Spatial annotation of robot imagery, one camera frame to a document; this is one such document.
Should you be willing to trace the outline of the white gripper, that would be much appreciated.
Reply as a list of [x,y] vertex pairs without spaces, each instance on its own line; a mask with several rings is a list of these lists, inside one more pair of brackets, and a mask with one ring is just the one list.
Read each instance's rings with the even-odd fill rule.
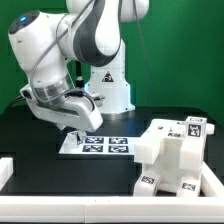
[[95,132],[103,123],[97,106],[85,96],[69,96],[58,108],[46,108],[30,99],[27,104],[37,118],[55,123],[62,134],[69,133],[70,127],[82,130],[77,134],[81,143],[87,138],[85,131]]

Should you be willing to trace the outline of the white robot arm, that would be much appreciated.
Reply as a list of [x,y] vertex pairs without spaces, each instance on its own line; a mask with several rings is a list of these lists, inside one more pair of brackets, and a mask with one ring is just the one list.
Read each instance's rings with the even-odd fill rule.
[[149,2],[66,0],[66,13],[16,18],[8,37],[28,78],[20,93],[32,113],[61,130],[77,129],[77,139],[105,117],[132,113],[120,24],[144,18]]

